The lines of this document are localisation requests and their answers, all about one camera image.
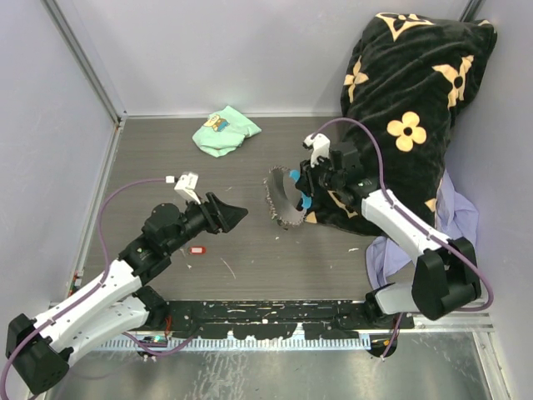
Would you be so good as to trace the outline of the blue handled key ring organizer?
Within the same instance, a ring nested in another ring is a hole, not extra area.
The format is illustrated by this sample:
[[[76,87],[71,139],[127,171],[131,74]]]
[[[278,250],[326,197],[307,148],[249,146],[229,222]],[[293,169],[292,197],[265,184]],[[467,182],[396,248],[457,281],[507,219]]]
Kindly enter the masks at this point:
[[[265,177],[263,184],[266,189],[266,203],[269,208],[271,220],[281,228],[295,228],[305,222],[308,210],[311,208],[312,199],[304,192],[297,190],[299,201],[293,203],[286,194],[284,181],[289,178],[291,183],[296,183],[301,174],[288,167],[274,166]]]

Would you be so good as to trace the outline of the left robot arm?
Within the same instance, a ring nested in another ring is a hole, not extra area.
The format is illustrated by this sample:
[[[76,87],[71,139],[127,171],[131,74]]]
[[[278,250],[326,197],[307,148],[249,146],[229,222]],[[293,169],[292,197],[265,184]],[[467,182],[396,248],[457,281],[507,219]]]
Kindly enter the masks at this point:
[[[229,233],[248,214],[214,193],[187,203],[184,210],[161,203],[130,242],[91,282],[36,317],[17,315],[7,328],[7,364],[1,381],[14,369],[33,395],[53,388],[69,369],[97,345],[144,326],[161,328],[165,301],[149,282],[171,264],[174,252],[206,232]]]

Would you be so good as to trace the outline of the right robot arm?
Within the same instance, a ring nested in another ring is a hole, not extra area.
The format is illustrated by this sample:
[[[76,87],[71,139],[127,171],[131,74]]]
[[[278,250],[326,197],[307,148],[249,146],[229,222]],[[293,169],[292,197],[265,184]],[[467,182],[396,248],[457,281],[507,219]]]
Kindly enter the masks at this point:
[[[384,328],[397,313],[420,313],[435,321],[471,310],[471,302],[481,297],[481,282],[475,250],[467,239],[452,240],[436,231],[385,190],[378,177],[366,176],[352,144],[331,144],[317,134],[307,137],[303,146],[311,156],[300,164],[296,187],[305,198],[316,201],[321,190],[336,192],[347,209],[377,225],[415,265],[412,282],[390,283],[366,295],[370,325]]]

